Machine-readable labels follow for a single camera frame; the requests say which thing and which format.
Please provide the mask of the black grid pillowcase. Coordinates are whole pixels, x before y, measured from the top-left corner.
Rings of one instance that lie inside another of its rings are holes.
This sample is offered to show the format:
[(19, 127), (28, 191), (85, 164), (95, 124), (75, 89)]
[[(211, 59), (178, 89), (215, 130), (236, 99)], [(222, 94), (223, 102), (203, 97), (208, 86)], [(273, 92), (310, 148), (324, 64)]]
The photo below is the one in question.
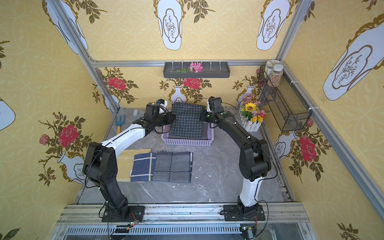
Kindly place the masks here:
[(206, 107), (201, 105), (176, 102), (172, 104), (172, 114), (176, 117), (172, 123), (170, 134), (188, 139), (199, 139), (203, 136), (201, 113)]

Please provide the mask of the grey checked pillowcase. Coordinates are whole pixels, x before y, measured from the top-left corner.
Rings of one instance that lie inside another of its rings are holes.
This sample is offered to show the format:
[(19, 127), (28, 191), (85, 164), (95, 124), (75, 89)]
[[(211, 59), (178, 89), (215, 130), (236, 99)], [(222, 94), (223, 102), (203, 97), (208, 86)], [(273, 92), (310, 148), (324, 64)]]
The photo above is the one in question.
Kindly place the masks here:
[(191, 183), (192, 152), (157, 152), (152, 181)]

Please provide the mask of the plain grey pillowcase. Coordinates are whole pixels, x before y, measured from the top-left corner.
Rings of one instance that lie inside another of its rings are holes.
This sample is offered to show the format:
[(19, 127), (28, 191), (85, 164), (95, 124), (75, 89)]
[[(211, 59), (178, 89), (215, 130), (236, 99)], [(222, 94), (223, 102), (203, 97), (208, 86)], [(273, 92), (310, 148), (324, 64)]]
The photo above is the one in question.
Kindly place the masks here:
[(203, 124), (203, 132), (202, 132), (202, 137), (201, 138), (192, 138), (192, 137), (180, 137), (180, 136), (175, 136), (168, 134), (169, 139), (182, 139), (182, 140), (207, 140), (208, 139), (208, 127), (209, 124), (204, 123)]

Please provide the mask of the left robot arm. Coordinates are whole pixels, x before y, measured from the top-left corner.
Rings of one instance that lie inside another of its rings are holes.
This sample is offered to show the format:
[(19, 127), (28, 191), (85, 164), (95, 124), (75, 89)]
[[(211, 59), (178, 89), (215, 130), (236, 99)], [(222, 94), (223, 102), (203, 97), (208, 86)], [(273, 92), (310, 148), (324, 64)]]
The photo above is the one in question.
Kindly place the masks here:
[(155, 132), (157, 127), (174, 121), (175, 116), (167, 110), (167, 105), (163, 99), (148, 103), (144, 116), (133, 121), (127, 129), (102, 143), (93, 142), (88, 146), (83, 173), (105, 199), (103, 222), (143, 221), (145, 206), (131, 206), (118, 185), (117, 157), (136, 141)]

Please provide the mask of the lilac plastic basket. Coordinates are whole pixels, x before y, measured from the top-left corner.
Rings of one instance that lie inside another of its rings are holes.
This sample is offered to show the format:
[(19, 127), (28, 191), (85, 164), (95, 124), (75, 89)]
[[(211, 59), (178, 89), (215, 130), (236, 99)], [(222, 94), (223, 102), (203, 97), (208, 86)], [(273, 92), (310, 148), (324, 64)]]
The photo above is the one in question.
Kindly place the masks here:
[(164, 133), (161, 135), (162, 140), (166, 145), (182, 145), (182, 146), (200, 146), (209, 147), (214, 140), (214, 129), (211, 129), (213, 125), (209, 124), (208, 127), (208, 139), (207, 140), (182, 140), (182, 139), (169, 139), (170, 125), (163, 126)]

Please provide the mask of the navy plaid folded pillowcase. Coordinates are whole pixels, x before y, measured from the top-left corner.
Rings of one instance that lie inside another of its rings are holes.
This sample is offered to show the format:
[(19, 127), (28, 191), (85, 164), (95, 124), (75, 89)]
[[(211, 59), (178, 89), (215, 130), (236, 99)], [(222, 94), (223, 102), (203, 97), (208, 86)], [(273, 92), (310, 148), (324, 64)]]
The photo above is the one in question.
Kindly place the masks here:
[(150, 182), (153, 178), (156, 160), (156, 153), (135, 155), (131, 171), (131, 182)]

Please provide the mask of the light blue small brush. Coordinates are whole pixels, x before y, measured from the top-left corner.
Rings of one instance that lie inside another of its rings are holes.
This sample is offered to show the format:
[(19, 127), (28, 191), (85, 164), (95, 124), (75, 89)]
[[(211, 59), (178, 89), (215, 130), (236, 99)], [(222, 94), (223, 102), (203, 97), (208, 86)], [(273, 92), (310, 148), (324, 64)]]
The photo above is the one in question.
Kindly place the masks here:
[(133, 112), (133, 122), (137, 120), (137, 118), (138, 118), (138, 113), (139, 113), (139, 110), (138, 110), (138, 109), (135, 109), (134, 112)]

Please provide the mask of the blue yellow garden fork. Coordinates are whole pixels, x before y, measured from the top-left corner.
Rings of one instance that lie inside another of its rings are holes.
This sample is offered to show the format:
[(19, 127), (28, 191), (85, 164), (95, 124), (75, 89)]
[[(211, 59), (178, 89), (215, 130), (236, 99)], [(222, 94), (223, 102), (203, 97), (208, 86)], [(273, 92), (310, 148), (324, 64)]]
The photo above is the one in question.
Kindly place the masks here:
[(125, 122), (125, 120), (126, 120), (126, 115), (116, 116), (115, 117), (115, 124), (117, 126), (116, 135), (119, 135), (121, 133), (121, 126)]

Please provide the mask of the flower box white fence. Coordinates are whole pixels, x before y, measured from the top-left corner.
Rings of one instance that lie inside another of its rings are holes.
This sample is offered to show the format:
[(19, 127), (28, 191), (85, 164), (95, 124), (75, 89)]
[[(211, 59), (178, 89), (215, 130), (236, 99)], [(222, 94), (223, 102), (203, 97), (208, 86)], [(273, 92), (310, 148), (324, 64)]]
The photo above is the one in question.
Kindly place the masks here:
[(266, 112), (261, 109), (261, 101), (256, 100), (255, 94), (243, 97), (239, 114), (243, 128), (247, 132), (257, 132), (266, 117)]

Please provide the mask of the pink artificial flower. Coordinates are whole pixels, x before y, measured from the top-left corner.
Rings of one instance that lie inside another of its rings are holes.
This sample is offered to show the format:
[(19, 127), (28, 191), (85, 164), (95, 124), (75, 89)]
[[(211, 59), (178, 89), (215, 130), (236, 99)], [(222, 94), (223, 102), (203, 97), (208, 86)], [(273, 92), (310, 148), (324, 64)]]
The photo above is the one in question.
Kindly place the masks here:
[(203, 70), (203, 65), (200, 62), (191, 62), (189, 70), (191, 73), (201, 73)]

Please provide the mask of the glass jar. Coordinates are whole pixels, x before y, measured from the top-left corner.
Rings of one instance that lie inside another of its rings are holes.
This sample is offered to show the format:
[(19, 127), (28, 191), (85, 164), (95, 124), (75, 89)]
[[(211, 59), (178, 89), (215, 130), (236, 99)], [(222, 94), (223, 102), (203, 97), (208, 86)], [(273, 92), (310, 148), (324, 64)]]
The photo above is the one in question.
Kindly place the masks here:
[(266, 65), (265, 65), (265, 70), (264, 70), (264, 77), (267, 78), (269, 76), (269, 74), (271, 73), (271, 71), (273, 70), (273, 67), (275, 65), (279, 65), (279, 64), (281, 64), (281, 61), (278, 61), (278, 60), (267, 61)]
[(268, 86), (277, 87), (279, 85), (280, 80), (284, 73), (283, 69), (284, 69), (284, 66), (281, 64), (274, 65), (273, 70), (269, 74)]

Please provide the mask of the glass jar back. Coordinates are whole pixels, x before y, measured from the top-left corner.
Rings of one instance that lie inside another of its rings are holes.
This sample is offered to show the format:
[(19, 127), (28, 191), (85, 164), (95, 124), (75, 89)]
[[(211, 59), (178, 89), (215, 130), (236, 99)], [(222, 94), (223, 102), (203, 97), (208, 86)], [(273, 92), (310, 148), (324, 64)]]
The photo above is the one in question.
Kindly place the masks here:
[(279, 64), (281, 64), (281, 61), (278, 61), (278, 60), (267, 61), (266, 65), (265, 65), (265, 70), (264, 70), (264, 77), (267, 78), (269, 76), (269, 74), (271, 73), (271, 71), (273, 70), (273, 67), (275, 65), (279, 65)]

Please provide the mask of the grey wall tray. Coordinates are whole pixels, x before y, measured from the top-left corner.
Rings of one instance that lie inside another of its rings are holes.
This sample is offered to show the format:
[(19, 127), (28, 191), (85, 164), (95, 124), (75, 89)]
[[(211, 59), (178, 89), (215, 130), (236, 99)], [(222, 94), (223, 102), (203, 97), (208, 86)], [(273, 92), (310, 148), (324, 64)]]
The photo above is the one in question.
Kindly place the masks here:
[(223, 61), (171, 61), (165, 62), (164, 78), (229, 78), (231, 74), (228, 62)]

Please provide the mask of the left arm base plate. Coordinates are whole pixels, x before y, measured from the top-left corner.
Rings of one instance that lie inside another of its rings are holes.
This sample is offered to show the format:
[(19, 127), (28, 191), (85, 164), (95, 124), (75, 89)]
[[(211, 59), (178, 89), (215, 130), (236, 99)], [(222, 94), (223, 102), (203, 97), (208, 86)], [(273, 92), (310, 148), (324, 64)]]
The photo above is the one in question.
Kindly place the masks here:
[(106, 207), (102, 216), (103, 223), (118, 223), (118, 222), (133, 222), (143, 221), (145, 212), (144, 206), (124, 206), (121, 210), (116, 210), (112, 207)]

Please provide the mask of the aluminium rail frame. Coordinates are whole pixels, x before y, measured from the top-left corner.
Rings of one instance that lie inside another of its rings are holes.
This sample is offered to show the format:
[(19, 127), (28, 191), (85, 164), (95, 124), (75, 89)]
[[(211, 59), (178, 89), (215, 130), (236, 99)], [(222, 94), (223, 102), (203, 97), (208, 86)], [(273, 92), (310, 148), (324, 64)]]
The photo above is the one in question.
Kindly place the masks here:
[(316, 234), (301, 203), (261, 203), (265, 221), (225, 221), (220, 212), (233, 203), (137, 204), (143, 221), (103, 223), (102, 205), (68, 205), (51, 234), (52, 240), (90, 237), (241, 235), (247, 240), (314, 240)]

